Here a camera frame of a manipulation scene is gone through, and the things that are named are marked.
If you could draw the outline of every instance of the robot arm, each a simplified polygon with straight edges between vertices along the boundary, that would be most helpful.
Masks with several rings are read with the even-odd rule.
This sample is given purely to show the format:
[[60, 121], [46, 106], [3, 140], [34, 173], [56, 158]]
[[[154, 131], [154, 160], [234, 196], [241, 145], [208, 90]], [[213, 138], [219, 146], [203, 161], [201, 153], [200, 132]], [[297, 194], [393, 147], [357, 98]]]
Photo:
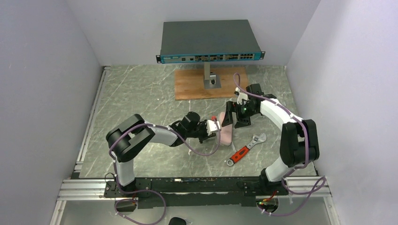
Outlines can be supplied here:
[[[122, 134], [132, 127], [149, 123], [145, 121], [139, 114], [134, 114], [119, 126], [111, 130], [107, 136], [107, 142], [111, 147]], [[125, 136], [117, 143], [112, 151], [116, 158], [116, 168], [118, 171], [119, 182], [124, 191], [132, 191], [135, 189], [134, 158], [148, 143], [161, 143], [170, 147], [175, 147], [183, 143], [178, 136], [171, 132], [177, 132], [184, 140], [187, 138], [198, 138], [202, 143], [204, 140], [214, 137], [217, 126], [212, 120], [200, 121], [200, 116], [195, 112], [189, 112], [182, 120], [178, 120], [167, 126], [168, 129], [160, 127], [144, 126], [133, 130], [132, 135]]]
[[292, 170], [296, 165], [305, 162], [305, 143], [304, 140], [299, 140], [299, 136], [304, 137], [304, 131], [292, 118], [297, 118], [306, 127], [309, 143], [309, 162], [319, 158], [316, 125], [313, 120], [303, 120], [293, 113], [288, 114], [277, 106], [277, 104], [280, 103], [274, 95], [265, 95], [261, 91], [261, 87], [258, 83], [249, 85], [246, 91], [269, 98], [276, 104], [242, 93], [237, 88], [235, 91], [237, 101], [227, 102], [222, 127], [233, 123], [233, 112], [236, 114], [237, 118], [235, 128], [251, 125], [250, 117], [260, 113], [270, 118], [281, 130], [280, 156], [271, 166], [263, 169], [260, 175], [260, 184], [263, 188], [267, 189], [270, 186], [279, 185], [281, 179], [287, 172]]

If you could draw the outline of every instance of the white wall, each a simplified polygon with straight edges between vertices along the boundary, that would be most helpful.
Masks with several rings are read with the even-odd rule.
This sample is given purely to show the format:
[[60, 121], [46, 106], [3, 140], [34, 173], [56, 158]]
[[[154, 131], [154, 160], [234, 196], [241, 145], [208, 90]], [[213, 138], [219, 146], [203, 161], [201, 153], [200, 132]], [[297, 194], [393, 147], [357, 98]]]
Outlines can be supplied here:
[[0, 3], [0, 224], [49, 224], [100, 65], [64, 0]]
[[102, 65], [156, 64], [165, 21], [248, 19], [267, 65], [286, 65], [320, 0], [67, 0]]
[[398, 221], [398, 2], [322, 0], [287, 73], [344, 225]]

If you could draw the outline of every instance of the wooden board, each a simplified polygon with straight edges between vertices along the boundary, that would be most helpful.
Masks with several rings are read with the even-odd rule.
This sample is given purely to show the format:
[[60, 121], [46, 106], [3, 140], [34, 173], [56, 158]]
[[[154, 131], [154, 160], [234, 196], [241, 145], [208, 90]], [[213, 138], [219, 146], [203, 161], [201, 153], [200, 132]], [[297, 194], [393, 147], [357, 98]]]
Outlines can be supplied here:
[[240, 86], [248, 85], [244, 67], [210, 68], [210, 71], [220, 76], [221, 88], [205, 89], [203, 85], [204, 69], [176, 70], [174, 77], [174, 92], [176, 100], [204, 99], [204, 98], [233, 98], [236, 85], [234, 73], [240, 74]]

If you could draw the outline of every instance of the wrench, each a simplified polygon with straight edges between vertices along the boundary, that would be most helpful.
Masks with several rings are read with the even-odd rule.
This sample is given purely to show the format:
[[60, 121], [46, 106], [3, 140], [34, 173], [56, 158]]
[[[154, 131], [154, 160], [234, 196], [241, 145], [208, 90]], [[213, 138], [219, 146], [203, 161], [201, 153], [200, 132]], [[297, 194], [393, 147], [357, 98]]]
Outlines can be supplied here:
[[244, 146], [239, 151], [237, 151], [231, 158], [229, 158], [227, 161], [227, 165], [233, 166], [241, 158], [243, 158], [243, 156], [245, 156], [254, 145], [262, 143], [266, 140], [267, 136], [265, 135], [265, 133], [262, 133], [260, 136], [253, 135], [252, 141], [248, 145]]

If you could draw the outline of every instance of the wrench handle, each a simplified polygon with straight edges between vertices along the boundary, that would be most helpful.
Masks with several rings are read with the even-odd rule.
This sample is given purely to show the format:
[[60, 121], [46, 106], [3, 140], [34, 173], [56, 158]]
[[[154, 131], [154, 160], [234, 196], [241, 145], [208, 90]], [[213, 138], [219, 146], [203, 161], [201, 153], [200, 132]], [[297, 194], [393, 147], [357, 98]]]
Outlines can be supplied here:
[[237, 163], [241, 158], [243, 158], [243, 156], [245, 156], [248, 152], [249, 152], [249, 148], [244, 146], [243, 148], [241, 148], [239, 151], [237, 151], [231, 158], [230, 160], [232, 160], [235, 163]]

